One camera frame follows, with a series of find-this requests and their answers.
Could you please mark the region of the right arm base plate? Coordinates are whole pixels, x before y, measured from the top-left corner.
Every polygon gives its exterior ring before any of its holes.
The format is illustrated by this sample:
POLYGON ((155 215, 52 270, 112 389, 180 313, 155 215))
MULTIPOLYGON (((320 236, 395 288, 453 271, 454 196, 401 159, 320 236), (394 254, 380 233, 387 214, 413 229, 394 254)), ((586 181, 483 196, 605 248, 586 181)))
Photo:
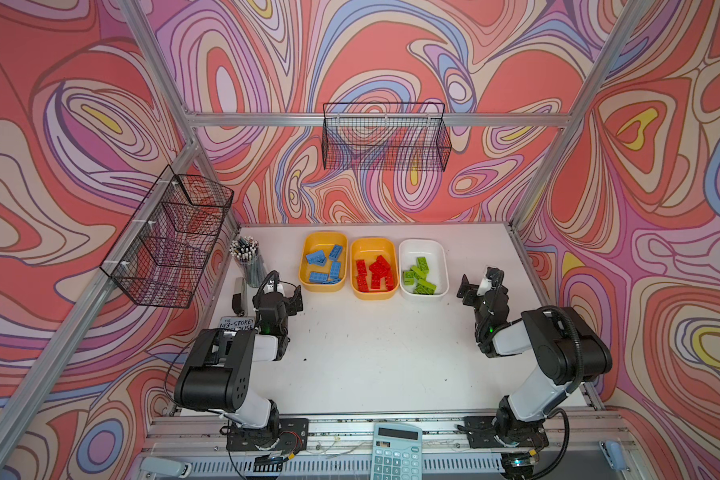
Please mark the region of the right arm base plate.
POLYGON ((541 450, 549 446, 542 421, 528 423, 497 419, 496 416, 466 416, 456 429, 467 436, 473 449, 541 450))

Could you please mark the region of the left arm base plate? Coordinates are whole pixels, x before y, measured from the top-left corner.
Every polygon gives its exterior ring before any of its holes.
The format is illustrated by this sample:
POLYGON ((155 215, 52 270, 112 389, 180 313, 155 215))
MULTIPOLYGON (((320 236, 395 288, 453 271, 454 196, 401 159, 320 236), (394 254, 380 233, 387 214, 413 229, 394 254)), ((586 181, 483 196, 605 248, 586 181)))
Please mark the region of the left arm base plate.
POLYGON ((298 453, 307 447, 309 420, 295 417, 271 421, 261 429, 242 428, 234 423, 222 426, 229 452, 298 453))

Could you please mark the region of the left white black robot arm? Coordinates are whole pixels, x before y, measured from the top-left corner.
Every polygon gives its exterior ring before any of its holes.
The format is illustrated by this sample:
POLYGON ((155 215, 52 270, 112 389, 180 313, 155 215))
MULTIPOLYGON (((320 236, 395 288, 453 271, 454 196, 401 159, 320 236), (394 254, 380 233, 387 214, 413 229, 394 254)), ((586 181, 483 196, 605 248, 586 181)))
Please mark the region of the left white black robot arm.
POLYGON ((276 403, 251 389, 252 367, 283 359, 289 319, 303 310, 301 288, 288 296, 280 273, 267 273, 253 295, 253 324, 205 329, 196 337, 174 386, 178 407, 211 412, 244 430, 279 432, 276 403))

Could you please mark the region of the white plastic bin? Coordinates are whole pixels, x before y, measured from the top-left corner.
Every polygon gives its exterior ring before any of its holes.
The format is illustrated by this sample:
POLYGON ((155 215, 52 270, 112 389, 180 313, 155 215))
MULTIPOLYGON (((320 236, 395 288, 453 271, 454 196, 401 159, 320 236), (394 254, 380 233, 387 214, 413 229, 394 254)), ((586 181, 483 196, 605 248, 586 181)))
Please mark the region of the white plastic bin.
POLYGON ((398 248, 398 267, 401 295, 409 301, 419 303, 436 302, 443 299, 449 290, 450 283, 445 250, 440 243, 434 240, 407 239, 402 241, 398 248), (416 258, 420 256, 426 258, 429 266, 429 272, 425 280, 437 286, 436 292, 432 295, 415 295, 413 293, 419 281, 417 279, 414 285, 403 284, 402 272, 411 270, 412 266, 416 266, 416 258))

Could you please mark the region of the middle yellow plastic bin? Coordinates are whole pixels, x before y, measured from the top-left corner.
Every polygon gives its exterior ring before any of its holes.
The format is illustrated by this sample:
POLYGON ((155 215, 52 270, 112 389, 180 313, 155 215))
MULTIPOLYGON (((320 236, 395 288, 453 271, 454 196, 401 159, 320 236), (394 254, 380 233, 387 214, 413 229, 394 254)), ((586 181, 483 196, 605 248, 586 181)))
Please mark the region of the middle yellow plastic bin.
POLYGON ((364 238, 358 238, 356 239, 351 247, 350 247, 350 262, 349 266, 351 268, 350 272, 350 280, 352 285, 352 290, 355 296, 361 300, 386 300, 390 299, 398 287, 400 286, 400 280, 399 280, 399 273, 398 273, 398 262, 396 257, 396 250, 394 244, 382 237, 364 237, 364 238), (382 278, 382 286, 380 290, 372 291, 370 289, 370 283, 371 283, 371 277, 373 276, 371 274, 371 271, 369 270, 369 266, 376 262, 376 259, 379 255, 383 255, 387 261, 389 262, 391 266, 391 270, 395 276, 396 276, 396 288, 394 291, 387 291, 384 284, 384 277, 382 278), (364 260, 367 267, 367 283, 369 286, 368 292, 360 292, 357 288, 357 270, 355 266, 356 260, 364 260))

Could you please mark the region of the yellow plastic bin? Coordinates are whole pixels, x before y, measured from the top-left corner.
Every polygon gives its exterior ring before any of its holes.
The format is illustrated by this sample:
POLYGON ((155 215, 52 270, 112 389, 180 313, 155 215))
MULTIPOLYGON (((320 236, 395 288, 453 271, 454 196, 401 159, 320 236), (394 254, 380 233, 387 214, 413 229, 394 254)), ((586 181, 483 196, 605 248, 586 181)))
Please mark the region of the yellow plastic bin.
POLYGON ((299 280, 301 281, 304 288, 308 291, 317 293, 334 293, 341 290, 344 286, 347 275, 350 271, 349 266, 349 242, 347 237, 337 231, 317 231, 309 234, 303 245, 303 252, 301 256, 301 262, 299 266, 299 280), (338 282, 329 281, 326 284, 315 284, 309 282, 309 274, 311 272, 322 272, 329 274, 331 269, 331 261, 329 259, 329 253, 335 244, 343 246, 343 253, 341 254, 339 262, 341 263, 341 275, 338 282), (322 267, 315 265, 308 265, 305 259, 305 255, 316 250, 323 250, 328 260, 322 267))
POLYGON ((351 268, 350 272, 350 280, 352 285, 352 290, 355 296, 361 300, 386 300, 390 299, 398 287, 400 286, 400 280, 399 280, 399 273, 398 273, 398 262, 396 257, 396 250, 394 244, 382 237, 364 237, 364 238, 358 238, 356 239, 351 247, 350 247, 350 262, 349 266, 351 268), (389 262, 391 266, 391 270, 395 276, 396 276, 396 288, 394 291, 387 291, 384 284, 384 277, 382 278, 382 286, 380 290, 372 291, 370 289, 370 283, 371 283, 371 277, 373 276, 371 274, 371 271, 369 270, 369 266, 376 262, 376 259, 379 255, 383 255, 387 261, 389 262), (368 292, 360 292, 357 288, 357 270, 355 266, 356 260, 364 260, 367 267, 367 283, 369 286, 368 292))

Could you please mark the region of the left yellow plastic bin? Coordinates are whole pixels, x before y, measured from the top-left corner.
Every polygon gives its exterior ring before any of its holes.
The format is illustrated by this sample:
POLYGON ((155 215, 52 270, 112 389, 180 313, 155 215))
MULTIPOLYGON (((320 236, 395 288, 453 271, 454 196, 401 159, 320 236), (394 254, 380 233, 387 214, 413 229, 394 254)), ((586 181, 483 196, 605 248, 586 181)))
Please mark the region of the left yellow plastic bin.
POLYGON ((344 286, 347 275, 350 271, 349 266, 349 242, 347 237, 337 231, 317 231, 309 234, 303 245, 303 252, 301 256, 301 262, 299 266, 299 280, 301 281, 304 288, 308 291, 317 293, 334 293, 341 290, 344 286), (311 272, 322 272, 329 274, 331 269, 331 261, 329 259, 329 253, 335 244, 343 246, 343 253, 341 254, 339 262, 341 263, 341 275, 338 282, 329 281, 326 284, 315 284, 309 282, 309 274, 311 272), (328 260, 322 267, 315 265, 308 265, 305 259, 305 255, 316 250, 323 250, 328 260))

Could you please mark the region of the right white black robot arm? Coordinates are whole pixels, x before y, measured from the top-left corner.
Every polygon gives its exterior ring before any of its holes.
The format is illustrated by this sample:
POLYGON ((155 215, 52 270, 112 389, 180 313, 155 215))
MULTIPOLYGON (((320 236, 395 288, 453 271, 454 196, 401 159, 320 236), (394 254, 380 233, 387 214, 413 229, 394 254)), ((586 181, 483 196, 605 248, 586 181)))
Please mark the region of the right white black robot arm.
POLYGON ((457 297, 473 311, 475 342, 486 357, 531 351, 536 360, 522 385, 499 403, 493 428, 507 437, 541 425, 581 383, 609 372, 613 359, 603 340, 571 307, 541 306, 511 321, 504 277, 496 267, 487 268, 477 284, 463 276, 457 297))

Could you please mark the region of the treehouse paperback book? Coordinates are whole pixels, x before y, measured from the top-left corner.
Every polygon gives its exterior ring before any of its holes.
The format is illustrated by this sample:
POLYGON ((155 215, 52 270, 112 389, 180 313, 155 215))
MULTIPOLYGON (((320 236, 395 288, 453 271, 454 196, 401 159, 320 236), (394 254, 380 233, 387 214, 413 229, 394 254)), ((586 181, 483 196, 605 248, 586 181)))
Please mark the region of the treehouse paperback book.
POLYGON ((244 316, 223 316, 219 321, 219 328, 225 331, 249 331, 255 329, 255 318, 244 316))

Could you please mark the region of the cup of pencils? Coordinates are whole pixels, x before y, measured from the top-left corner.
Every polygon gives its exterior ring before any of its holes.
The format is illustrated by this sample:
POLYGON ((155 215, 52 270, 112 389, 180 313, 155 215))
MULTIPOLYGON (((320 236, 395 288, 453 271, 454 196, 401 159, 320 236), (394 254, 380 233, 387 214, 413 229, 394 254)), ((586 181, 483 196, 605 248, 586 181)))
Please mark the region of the cup of pencils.
POLYGON ((258 288, 268 274, 259 241, 251 236, 238 235, 232 241, 230 253, 240 268, 246 284, 251 288, 258 288))

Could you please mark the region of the teal desk calculator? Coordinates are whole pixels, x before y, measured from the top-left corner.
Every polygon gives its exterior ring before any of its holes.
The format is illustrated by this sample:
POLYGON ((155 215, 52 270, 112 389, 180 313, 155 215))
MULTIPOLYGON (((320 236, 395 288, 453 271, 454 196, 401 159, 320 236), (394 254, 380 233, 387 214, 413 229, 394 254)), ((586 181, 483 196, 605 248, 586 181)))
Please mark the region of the teal desk calculator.
POLYGON ((413 425, 380 423, 374 426, 371 474, 373 480, 422 478, 423 431, 413 425))

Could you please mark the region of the blue lego brick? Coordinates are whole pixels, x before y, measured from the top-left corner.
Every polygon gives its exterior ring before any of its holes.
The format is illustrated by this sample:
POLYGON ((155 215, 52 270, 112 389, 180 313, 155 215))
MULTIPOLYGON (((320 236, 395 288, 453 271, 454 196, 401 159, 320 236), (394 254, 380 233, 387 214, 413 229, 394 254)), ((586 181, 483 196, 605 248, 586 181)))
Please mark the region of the blue lego brick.
POLYGON ((339 261, 333 261, 331 263, 331 269, 329 272, 329 280, 331 282, 338 282, 341 275, 341 263, 339 261))
POLYGON ((342 253, 343 246, 340 244, 335 244, 329 253, 329 259, 331 261, 339 261, 342 253))
POLYGON ((324 266, 328 260, 323 250, 316 250, 305 255, 308 265, 324 266))
POLYGON ((330 281, 330 275, 322 272, 311 272, 309 282, 315 284, 326 284, 330 281))

